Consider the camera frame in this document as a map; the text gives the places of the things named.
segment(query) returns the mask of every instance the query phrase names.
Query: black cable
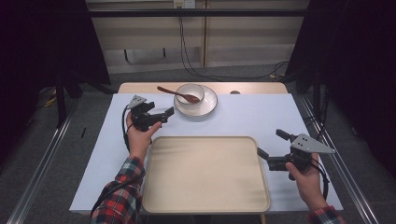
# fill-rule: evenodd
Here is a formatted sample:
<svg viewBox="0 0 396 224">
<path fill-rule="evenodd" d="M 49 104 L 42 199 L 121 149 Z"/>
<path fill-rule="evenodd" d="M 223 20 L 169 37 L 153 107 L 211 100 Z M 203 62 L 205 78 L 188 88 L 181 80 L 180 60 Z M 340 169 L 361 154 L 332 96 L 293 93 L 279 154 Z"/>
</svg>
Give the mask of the black cable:
<svg viewBox="0 0 396 224">
<path fill-rule="evenodd" d="M 42 95 L 44 93 L 46 93 L 47 91 L 50 91 L 53 87 L 47 87 L 44 91 L 40 92 L 38 95 Z"/>
<path fill-rule="evenodd" d="M 324 126 L 326 124 L 326 118 L 327 118 L 327 109 L 328 109 L 328 106 L 329 106 L 329 99 L 330 99 L 329 90 L 326 87 L 325 96 L 324 96 L 324 103 L 323 103 L 323 106 L 322 106 L 322 108 L 320 110 L 320 113 L 319 113 L 320 116 L 323 114 L 323 119 L 320 118 L 321 119 L 321 123 L 319 124 L 320 125 L 320 129 L 319 129 L 319 133 L 318 133 L 318 136 L 317 136 L 317 140 L 319 140 L 320 136 L 324 132 Z"/>
<path fill-rule="evenodd" d="M 308 126 L 314 124 L 315 121 L 317 121 L 315 116 L 309 116 L 309 117 L 303 118 L 305 127 L 308 127 Z"/>
<path fill-rule="evenodd" d="M 329 193 L 329 179 L 327 178 L 326 172 L 324 170 L 324 167 L 315 159 L 312 159 L 313 161 L 317 162 L 318 165 L 320 166 L 316 166 L 314 163 L 311 163 L 310 165 L 312 167 L 314 167 L 316 170 L 318 170 L 320 172 L 320 174 L 322 175 L 322 179 L 323 179 L 323 198 L 324 200 L 327 199 L 327 194 Z"/>
<path fill-rule="evenodd" d="M 185 39 L 184 39 L 184 26 L 183 26 L 183 20 L 181 19 L 181 17 L 178 18 L 178 23 L 179 23 L 179 29 L 180 29 L 180 55 L 181 55 L 181 61 L 182 61 L 182 63 L 183 63 L 184 68 L 186 69 L 186 71 L 187 71 L 188 73 L 190 73 L 191 75 L 193 75 L 193 76 L 195 76 L 195 77 L 206 77 L 206 76 L 203 76 L 203 75 L 199 74 L 199 73 L 192 67 L 192 65 L 191 65 L 191 63 L 190 63 L 189 54 L 187 53 L 186 41 L 185 41 Z M 194 73 L 191 72 L 191 71 L 187 68 L 187 66 L 186 66 L 186 64 L 185 64 L 185 62 L 184 62 L 183 50 L 184 50 L 184 54 L 186 54 L 187 62 L 189 63 L 190 69 L 191 69 Z M 209 79 L 212 79 L 212 80 L 221 82 L 221 80 L 216 79 L 216 78 L 213 78 L 213 77 L 206 77 L 206 78 L 209 78 Z"/>
<path fill-rule="evenodd" d="M 285 61 L 285 62 L 280 62 L 280 63 L 276 63 L 274 65 L 274 70 L 268 74 L 265 74 L 263 76 L 258 76 L 258 77 L 229 77 L 229 76 L 203 76 L 200 73 L 198 73 L 191 65 L 190 63 L 190 58 L 189 58 L 189 54 L 187 53 L 187 48 L 186 48 L 186 41 L 184 38 L 184 26 L 183 26 L 183 20 L 181 17 L 178 18 L 178 22 L 179 22 L 179 31 L 180 31 L 180 54 L 181 54 L 181 61 L 183 63 L 184 68 L 186 69 L 186 71 L 195 76 L 195 77 L 206 77 L 206 78 L 210 78 L 212 80 L 215 81 L 219 81 L 222 82 L 223 80 L 217 79 L 217 77 L 222 77 L 222 78 L 241 78 L 241 79 L 257 79 L 257 78 L 262 78 L 262 77 L 268 77 L 271 76 L 273 73 L 276 73 L 277 70 L 279 70 L 285 63 L 288 63 L 289 61 Z M 186 55 L 186 59 L 187 62 L 189 64 L 190 69 L 193 71 L 190 71 L 189 68 L 187 68 L 185 62 L 184 62 L 184 56 L 183 56 L 183 50 L 184 50 L 184 54 Z"/>
<path fill-rule="evenodd" d="M 125 106 L 125 108 L 124 108 L 123 111 L 122 111 L 121 127 L 122 127 L 122 137 L 123 137 L 123 139 L 124 139 L 125 146 L 126 146 L 126 148 L 128 149 L 128 152 L 129 152 L 130 149 L 129 149 L 128 131 L 129 131 L 129 128 L 131 128 L 133 124 L 131 124 L 131 125 L 127 128 L 127 130 L 125 130 L 124 122 L 125 122 L 125 114 L 126 114 L 126 111 L 127 111 L 127 110 L 128 110 L 128 105 Z"/>
</svg>

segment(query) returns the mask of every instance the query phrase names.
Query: white table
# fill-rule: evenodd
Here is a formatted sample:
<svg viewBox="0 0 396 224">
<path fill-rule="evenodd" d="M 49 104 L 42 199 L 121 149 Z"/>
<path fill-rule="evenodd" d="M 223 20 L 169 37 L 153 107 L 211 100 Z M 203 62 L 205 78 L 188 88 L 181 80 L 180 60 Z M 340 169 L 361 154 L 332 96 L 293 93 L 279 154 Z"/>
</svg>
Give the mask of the white table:
<svg viewBox="0 0 396 224">
<path fill-rule="evenodd" d="M 148 102 L 154 102 L 156 105 L 150 112 L 162 113 L 173 106 L 173 95 L 147 91 L 157 92 L 157 85 L 172 89 L 181 84 L 183 83 L 126 84 L 120 89 L 126 92 L 128 88 L 125 88 L 128 86 L 130 93 L 113 96 L 91 159 L 70 207 L 71 211 L 89 214 L 103 186 L 113 180 L 128 156 L 122 139 L 120 116 L 132 97 L 137 94 L 147 98 Z M 201 84 L 213 88 L 212 90 L 218 94 L 217 108 L 201 120 L 191 120 L 176 111 L 168 123 L 156 132 L 153 139 L 158 136 L 251 136 L 257 141 L 258 147 L 270 156 L 283 156 L 290 152 L 290 142 L 276 136 L 276 129 L 293 134 L 307 133 L 298 108 L 292 96 L 285 93 L 283 84 Z M 228 94 L 230 91 L 241 91 L 244 94 Z M 295 183 L 288 178 L 289 173 L 270 172 L 266 161 L 262 160 L 262 164 L 271 200 L 267 212 L 307 211 Z M 343 209 L 332 183 L 329 186 L 328 203 L 337 210 Z"/>
</svg>

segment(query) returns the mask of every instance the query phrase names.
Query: plaid shirt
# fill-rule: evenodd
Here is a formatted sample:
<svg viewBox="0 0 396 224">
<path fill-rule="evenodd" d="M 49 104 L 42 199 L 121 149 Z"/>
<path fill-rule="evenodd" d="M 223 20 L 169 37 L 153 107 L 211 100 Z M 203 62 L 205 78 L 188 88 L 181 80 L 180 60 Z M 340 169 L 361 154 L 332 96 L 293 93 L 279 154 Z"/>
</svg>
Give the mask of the plaid shirt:
<svg viewBox="0 0 396 224">
<path fill-rule="evenodd" d="M 128 157 L 115 180 L 105 186 L 100 197 L 119 184 L 143 175 L 142 173 L 145 173 L 142 161 L 138 158 Z M 137 213 L 142 205 L 141 184 L 142 180 L 140 179 L 106 197 L 92 213 L 91 223 L 135 224 Z"/>
<path fill-rule="evenodd" d="M 333 206 L 319 209 L 308 216 L 312 224 L 344 224 L 343 218 L 335 211 Z"/>
</svg>

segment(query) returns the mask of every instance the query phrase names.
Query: metal frame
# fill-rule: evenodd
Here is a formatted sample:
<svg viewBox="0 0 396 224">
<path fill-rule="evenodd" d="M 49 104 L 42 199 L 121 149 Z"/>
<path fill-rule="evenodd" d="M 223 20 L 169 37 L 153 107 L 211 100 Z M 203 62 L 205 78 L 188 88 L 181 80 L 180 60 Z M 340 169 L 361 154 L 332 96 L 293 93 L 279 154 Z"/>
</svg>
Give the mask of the metal frame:
<svg viewBox="0 0 396 224">
<path fill-rule="evenodd" d="M 313 111 L 314 106 L 311 104 L 309 99 L 307 98 L 302 98 L 301 99 L 304 109 L 308 116 L 312 116 L 312 118 L 315 116 L 315 113 Z M 338 174 L 340 175 L 346 190 L 348 191 L 350 197 L 352 198 L 353 203 L 355 204 L 356 208 L 358 209 L 359 213 L 361 214 L 361 217 L 366 224 L 372 224 L 372 223 L 379 223 L 378 220 L 375 217 L 374 211 L 372 210 L 369 202 L 361 192 L 361 189 L 359 188 L 358 184 L 355 182 L 355 179 L 352 177 L 352 174 L 349 172 L 347 169 L 346 164 L 344 163 L 343 159 L 341 158 L 341 155 L 338 153 L 337 148 L 335 147 L 334 143 L 332 142 L 332 139 L 330 138 L 329 134 L 325 129 L 321 130 L 321 124 L 316 120 L 312 119 L 314 127 L 318 133 L 321 132 L 322 137 L 323 137 L 323 144 L 325 144 L 328 147 L 331 147 L 335 149 L 334 154 L 330 154 L 330 158 L 332 160 L 332 163 L 335 166 L 335 169 L 337 170 Z"/>
<path fill-rule="evenodd" d="M 307 15 L 322 16 L 332 13 L 330 10 L 308 9 L 91 9 L 90 11 L 36 10 L 32 13 L 48 16 L 90 16 L 93 18 L 109 17 L 304 17 Z"/>
<path fill-rule="evenodd" d="M 23 192 L 22 196 L 17 202 L 17 205 L 14 207 L 14 210 L 9 217 L 7 224 L 22 224 L 25 220 L 30 207 L 32 206 L 35 196 L 40 190 L 41 184 L 47 174 L 48 169 L 50 168 L 50 164 L 55 157 L 55 154 L 59 148 L 59 145 L 64 138 L 64 134 L 67 131 L 67 128 L 70 124 L 70 120 L 74 115 L 77 105 L 79 103 L 79 99 L 77 99 L 73 104 L 72 108 L 70 109 L 70 113 L 67 116 L 66 120 L 62 124 L 60 128 L 55 131 L 55 134 L 52 137 L 49 146 L 47 147 L 46 152 L 44 153 L 41 162 L 38 164 L 35 173 L 32 176 L 28 186 L 26 187 L 25 191 Z"/>
</svg>

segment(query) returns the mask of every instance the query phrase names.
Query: hand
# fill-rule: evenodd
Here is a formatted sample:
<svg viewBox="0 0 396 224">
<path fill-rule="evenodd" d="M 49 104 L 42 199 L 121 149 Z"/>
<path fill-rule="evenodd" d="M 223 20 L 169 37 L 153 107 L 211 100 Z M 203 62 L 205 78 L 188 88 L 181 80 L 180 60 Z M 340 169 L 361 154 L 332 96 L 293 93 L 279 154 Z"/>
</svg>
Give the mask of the hand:
<svg viewBox="0 0 396 224">
<path fill-rule="evenodd" d="M 318 153 L 313 153 L 312 158 L 317 161 Z M 320 174 L 317 169 L 309 166 L 306 171 L 300 172 L 291 162 L 286 163 L 286 168 L 296 180 L 300 197 L 310 211 L 329 206 L 320 191 Z"/>
<path fill-rule="evenodd" d="M 158 121 L 146 132 L 141 132 L 132 125 L 132 114 L 130 111 L 126 117 L 126 125 L 130 127 L 128 129 L 129 156 L 137 157 L 143 161 L 151 143 L 152 135 L 161 128 L 162 124 Z"/>
</svg>

